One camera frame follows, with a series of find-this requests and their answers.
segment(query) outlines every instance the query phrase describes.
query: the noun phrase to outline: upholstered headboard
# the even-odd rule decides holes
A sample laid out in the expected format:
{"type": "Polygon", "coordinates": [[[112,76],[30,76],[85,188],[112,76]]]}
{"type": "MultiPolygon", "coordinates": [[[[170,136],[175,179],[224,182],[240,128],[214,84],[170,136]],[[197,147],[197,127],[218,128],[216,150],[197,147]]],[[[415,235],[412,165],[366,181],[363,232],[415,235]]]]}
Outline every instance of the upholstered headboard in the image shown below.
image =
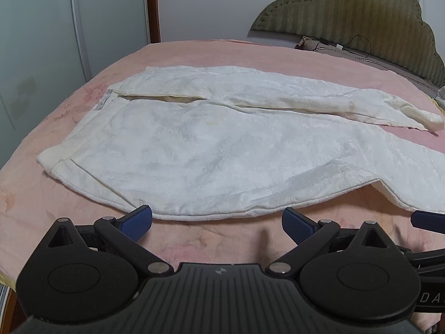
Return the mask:
{"type": "Polygon", "coordinates": [[[251,30],[349,43],[350,48],[445,85],[444,63],[417,0],[276,0],[259,14],[251,30]],[[353,39],[356,35],[369,44],[353,39]]]}

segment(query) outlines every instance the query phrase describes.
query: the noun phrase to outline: cable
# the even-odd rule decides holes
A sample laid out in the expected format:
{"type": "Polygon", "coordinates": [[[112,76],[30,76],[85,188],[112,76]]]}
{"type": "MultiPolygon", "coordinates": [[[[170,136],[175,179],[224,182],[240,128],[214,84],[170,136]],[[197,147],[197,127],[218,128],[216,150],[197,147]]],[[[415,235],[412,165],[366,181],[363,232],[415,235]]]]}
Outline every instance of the cable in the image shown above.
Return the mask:
{"type": "Polygon", "coordinates": [[[366,41],[368,41],[368,44],[369,44],[369,53],[364,57],[363,55],[358,54],[358,53],[356,53],[355,51],[349,51],[349,50],[346,50],[346,51],[347,51],[347,52],[350,52],[350,53],[352,53],[352,54],[357,54],[357,55],[359,55],[359,56],[362,57],[362,58],[367,58],[367,57],[371,54],[371,51],[372,51],[372,45],[371,45],[371,42],[370,42],[366,37],[364,37],[363,35],[360,35],[360,34],[356,34],[356,35],[354,35],[354,36],[352,37],[352,39],[351,39],[348,43],[344,44],[343,47],[346,47],[346,46],[348,46],[350,43],[352,43],[352,41],[353,41],[356,37],[359,37],[360,40],[363,42],[363,44],[364,44],[363,39],[366,39],[366,41]]]}
{"type": "MultiPolygon", "coordinates": [[[[330,51],[334,51],[333,49],[331,49],[331,48],[329,48],[329,47],[324,47],[324,46],[322,46],[321,48],[319,48],[319,49],[317,49],[317,50],[314,49],[314,50],[312,50],[312,51],[320,51],[320,50],[330,50],[330,51]]],[[[375,65],[379,65],[379,66],[381,66],[382,68],[385,68],[386,70],[390,70],[391,72],[394,72],[394,73],[396,73],[397,75],[400,75],[401,77],[404,77],[404,78],[409,79],[409,80],[411,80],[411,81],[413,81],[413,82],[415,82],[415,83],[417,83],[417,84],[419,84],[419,85],[422,85],[422,86],[424,86],[424,87],[426,87],[426,88],[428,88],[428,89],[431,89],[431,88],[430,88],[429,86],[427,86],[426,84],[424,84],[424,83],[422,83],[422,82],[420,82],[420,81],[418,81],[418,80],[416,80],[416,79],[413,79],[413,78],[411,78],[411,77],[408,77],[407,75],[404,75],[404,74],[402,74],[401,72],[396,72],[395,70],[392,70],[392,69],[388,68],[387,66],[378,63],[377,61],[373,61],[373,60],[370,60],[370,59],[366,59],[366,58],[364,58],[362,55],[357,54],[357,53],[354,53],[353,51],[349,51],[349,50],[345,50],[345,51],[346,51],[346,52],[351,52],[351,53],[353,53],[353,54],[356,54],[356,55],[359,55],[359,56],[360,56],[360,58],[352,57],[352,58],[354,58],[354,59],[364,60],[364,61],[367,61],[367,62],[369,62],[369,63],[375,64],[375,65]]]]}

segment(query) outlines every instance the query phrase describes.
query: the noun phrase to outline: bed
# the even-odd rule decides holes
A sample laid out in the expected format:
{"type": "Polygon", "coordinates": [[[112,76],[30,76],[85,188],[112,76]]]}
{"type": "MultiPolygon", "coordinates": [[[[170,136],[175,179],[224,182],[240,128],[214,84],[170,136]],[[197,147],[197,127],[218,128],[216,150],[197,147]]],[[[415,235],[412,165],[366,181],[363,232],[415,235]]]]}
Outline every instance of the bed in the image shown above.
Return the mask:
{"type": "MultiPolygon", "coordinates": [[[[376,88],[398,95],[416,107],[440,114],[432,100],[407,79],[339,57],[312,51],[260,46],[240,41],[189,41],[151,44],[106,68],[75,91],[48,115],[21,143],[0,171],[0,281],[14,288],[19,272],[48,228],[58,217],[75,224],[91,224],[103,216],[122,212],[95,203],[71,191],[46,174],[36,162],[44,149],[58,144],[99,101],[108,86],[146,66],[193,67],[235,65],[265,72],[326,80],[356,88],[376,88]]],[[[445,134],[416,129],[383,127],[403,139],[445,153],[445,134]]],[[[375,220],[399,245],[413,251],[445,247],[445,236],[414,229],[410,212],[391,204],[371,186],[325,203],[305,207],[313,220],[330,218],[342,227],[359,227],[375,220]]],[[[256,218],[230,218],[211,222],[155,220],[140,241],[143,247],[172,263],[258,262],[275,260],[294,247],[281,228],[281,212],[256,218]]],[[[416,315],[422,329],[440,316],[416,315]]]]}

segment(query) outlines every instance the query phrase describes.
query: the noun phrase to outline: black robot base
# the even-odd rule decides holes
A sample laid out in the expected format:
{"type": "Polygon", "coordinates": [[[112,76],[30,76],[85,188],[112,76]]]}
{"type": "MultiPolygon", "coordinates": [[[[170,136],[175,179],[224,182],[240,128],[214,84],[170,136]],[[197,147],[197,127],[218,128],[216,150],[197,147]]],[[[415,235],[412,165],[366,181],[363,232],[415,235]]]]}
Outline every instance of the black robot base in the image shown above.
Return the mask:
{"type": "MultiPolygon", "coordinates": [[[[148,206],[90,226],[56,220],[18,277],[28,319],[15,332],[418,334],[414,311],[445,311],[445,249],[412,253],[374,221],[341,229],[287,208],[283,229],[297,246],[265,270],[176,272],[136,243],[151,221],[148,206]]],[[[443,215],[416,211],[411,222],[445,231],[443,215]]]]}

